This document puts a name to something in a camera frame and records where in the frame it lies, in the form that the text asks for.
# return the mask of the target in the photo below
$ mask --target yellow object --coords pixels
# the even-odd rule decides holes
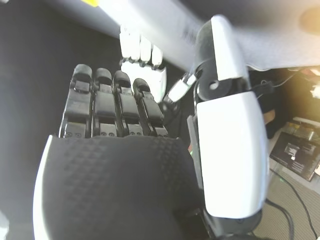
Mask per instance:
[[[82,2],[85,2],[86,4],[89,4],[90,6],[96,8],[99,6],[99,0],[81,0]]]

